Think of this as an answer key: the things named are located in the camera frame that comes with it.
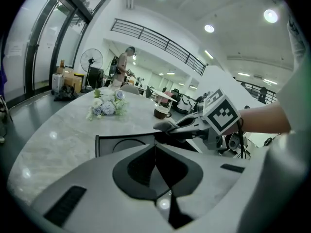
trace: railing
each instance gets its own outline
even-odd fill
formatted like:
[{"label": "railing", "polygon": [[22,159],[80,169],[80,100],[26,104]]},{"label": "railing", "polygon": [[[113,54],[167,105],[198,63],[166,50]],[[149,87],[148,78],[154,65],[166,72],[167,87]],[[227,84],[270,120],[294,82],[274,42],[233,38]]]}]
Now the railing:
[{"label": "railing", "polygon": [[240,82],[241,85],[249,92],[249,94],[252,95],[252,97],[259,102],[262,102],[264,104],[270,104],[277,101],[275,92],[267,89],[267,94],[262,94],[262,92],[260,92],[262,90],[262,87],[240,80],[237,81]]},{"label": "railing", "polygon": [[205,65],[200,60],[194,57],[182,46],[178,45],[177,43],[170,40],[166,36],[157,33],[156,31],[153,31],[136,23],[121,19],[115,19],[111,31],[116,31],[119,33],[133,36],[140,40],[146,41],[158,48],[161,48],[164,51],[176,57],[177,59],[181,60],[188,66],[190,66],[200,75],[203,75]]}]

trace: white ceiling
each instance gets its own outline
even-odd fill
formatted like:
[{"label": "white ceiling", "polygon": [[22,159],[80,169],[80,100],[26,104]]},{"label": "white ceiling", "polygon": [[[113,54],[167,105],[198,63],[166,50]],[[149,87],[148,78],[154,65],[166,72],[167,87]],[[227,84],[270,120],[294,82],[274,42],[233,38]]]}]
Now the white ceiling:
[{"label": "white ceiling", "polygon": [[[233,76],[238,72],[262,75],[275,80],[278,85],[273,90],[278,91],[292,74],[294,61],[286,26],[289,12],[282,0],[134,0],[134,5],[185,27],[201,40],[202,55],[206,47],[211,53],[218,52],[217,61]],[[266,9],[277,12],[276,23],[264,19]],[[205,32],[206,24],[213,25],[215,32]]]},{"label": "white ceiling", "polygon": [[[128,45],[120,42],[110,41],[109,44],[113,45],[113,47],[116,47],[119,54],[123,53],[125,49],[129,47]],[[136,53],[136,60],[133,61],[132,58],[129,58],[128,62],[136,62],[137,66],[150,70],[155,74],[164,73],[163,77],[173,81],[174,83],[186,82],[188,75],[182,70],[141,49],[136,48]],[[168,75],[168,72],[174,72],[175,75]],[[195,79],[192,79],[191,85],[197,87],[198,82]]]}]

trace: cup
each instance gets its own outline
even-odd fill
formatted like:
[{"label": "cup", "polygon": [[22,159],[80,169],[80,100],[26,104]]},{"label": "cup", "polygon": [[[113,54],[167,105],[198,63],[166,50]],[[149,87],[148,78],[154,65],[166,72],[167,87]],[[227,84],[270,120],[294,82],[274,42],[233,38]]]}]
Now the cup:
[{"label": "cup", "polygon": [[168,108],[164,108],[163,106],[157,105],[154,110],[154,115],[155,117],[159,119],[164,119],[166,118],[167,114],[169,113]]}]

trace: pedestal fan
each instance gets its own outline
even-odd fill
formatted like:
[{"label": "pedestal fan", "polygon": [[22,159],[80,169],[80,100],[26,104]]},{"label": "pedestal fan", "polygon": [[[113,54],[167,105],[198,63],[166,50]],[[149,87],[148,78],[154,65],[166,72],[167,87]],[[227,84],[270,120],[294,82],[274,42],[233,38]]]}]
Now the pedestal fan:
[{"label": "pedestal fan", "polygon": [[85,72],[87,72],[85,88],[82,89],[81,92],[87,93],[91,91],[90,89],[87,88],[89,71],[91,68],[100,69],[102,67],[103,56],[101,52],[99,52],[97,49],[88,49],[82,54],[80,63],[81,63],[82,69]]}]

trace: hair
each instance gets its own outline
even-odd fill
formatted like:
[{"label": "hair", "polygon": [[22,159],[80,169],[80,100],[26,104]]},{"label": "hair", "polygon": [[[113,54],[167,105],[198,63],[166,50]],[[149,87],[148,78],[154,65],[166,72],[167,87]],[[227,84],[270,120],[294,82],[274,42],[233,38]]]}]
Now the hair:
[{"label": "hair", "polygon": [[129,50],[132,50],[133,52],[136,51],[134,47],[128,47],[128,48],[126,49],[126,52],[129,51]]}]

